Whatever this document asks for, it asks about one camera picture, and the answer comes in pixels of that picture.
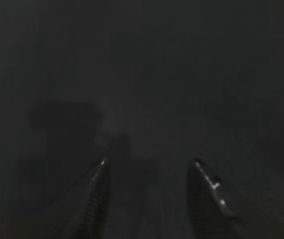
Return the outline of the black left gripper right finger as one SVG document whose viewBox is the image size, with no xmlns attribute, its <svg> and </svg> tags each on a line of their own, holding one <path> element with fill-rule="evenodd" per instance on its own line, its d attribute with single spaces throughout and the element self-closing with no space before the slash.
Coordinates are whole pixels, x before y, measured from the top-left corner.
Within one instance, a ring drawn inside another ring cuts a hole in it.
<svg viewBox="0 0 284 239">
<path fill-rule="evenodd" d="M 196 239 L 243 239 L 243 220 L 221 193 L 222 180 L 210 174 L 200 158 L 192 158 L 186 175 L 188 218 Z"/>
</svg>

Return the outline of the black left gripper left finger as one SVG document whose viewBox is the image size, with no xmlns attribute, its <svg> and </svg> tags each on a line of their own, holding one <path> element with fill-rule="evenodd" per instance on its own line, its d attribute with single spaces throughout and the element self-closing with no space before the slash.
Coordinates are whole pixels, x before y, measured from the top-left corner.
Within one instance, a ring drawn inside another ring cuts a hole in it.
<svg viewBox="0 0 284 239">
<path fill-rule="evenodd" d="M 110 161 L 102 157 L 85 189 L 82 207 L 70 239 L 100 239 L 110 208 Z"/>
</svg>

